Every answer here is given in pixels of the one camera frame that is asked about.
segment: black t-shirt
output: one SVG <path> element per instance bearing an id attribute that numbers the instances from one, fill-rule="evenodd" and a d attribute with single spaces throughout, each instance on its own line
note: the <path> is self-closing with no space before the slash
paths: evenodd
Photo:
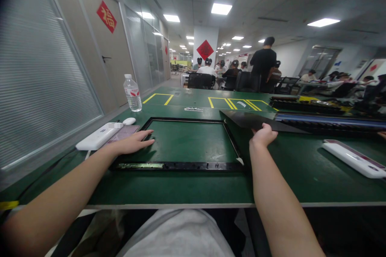
<path id="1" fill-rule="evenodd" d="M 252 74 L 261 74 L 263 82 L 268 78 L 269 71 L 276 64 L 276 52 L 270 48 L 258 50 L 249 63 L 253 66 Z"/>

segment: white column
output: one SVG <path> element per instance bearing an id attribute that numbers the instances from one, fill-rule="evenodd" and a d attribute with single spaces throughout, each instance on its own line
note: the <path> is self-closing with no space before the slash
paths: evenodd
<path id="1" fill-rule="evenodd" d="M 218 27 L 205 27 L 205 26 L 194 26 L 194 45 L 193 45 L 193 59 L 192 64 L 197 63 L 197 58 L 202 57 L 197 49 L 205 40 L 209 43 L 213 49 L 213 53 L 208 56 L 212 59 L 212 67 L 216 64 L 216 49 L 218 40 Z M 202 64 L 204 65 L 205 59 L 202 57 Z"/>

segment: forearm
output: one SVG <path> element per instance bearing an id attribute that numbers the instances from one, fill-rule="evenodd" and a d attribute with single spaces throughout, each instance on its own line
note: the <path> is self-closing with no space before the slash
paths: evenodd
<path id="1" fill-rule="evenodd" d="M 299 201 L 266 147 L 251 142 L 253 194 L 273 256 L 323 256 Z"/>
<path id="2" fill-rule="evenodd" d="M 10 218 L 2 229 L 15 255 L 45 255 L 85 207 L 115 156 L 110 148 L 100 149 Z"/>

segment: red diamond decoration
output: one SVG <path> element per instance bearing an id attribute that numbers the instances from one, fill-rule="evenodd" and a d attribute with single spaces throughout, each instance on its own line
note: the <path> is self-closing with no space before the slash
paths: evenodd
<path id="1" fill-rule="evenodd" d="M 197 52 L 200 54 L 202 59 L 205 61 L 213 52 L 213 48 L 209 45 L 209 42 L 205 40 L 198 48 Z"/>

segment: black frame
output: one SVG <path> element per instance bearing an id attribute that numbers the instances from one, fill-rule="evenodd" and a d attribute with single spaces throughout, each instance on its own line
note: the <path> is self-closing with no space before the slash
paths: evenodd
<path id="1" fill-rule="evenodd" d="M 222 124 L 233 146 L 238 158 L 242 158 L 241 151 L 224 120 L 206 120 L 200 118 L 168 118 L 168 117 L 150 117 L 140 129 L 145 131 L 153 121 L 177 121 L 177 122 L 198 122 L 198 123 L 215 123 Z M 240 162 L 234 163 L 208 163 L 208 162 L 135 162 L 121 163 L 119 159 L 114 161 L 110 170 L 160 170 L 160 171 L 243 171 L 244 166 Z"/>

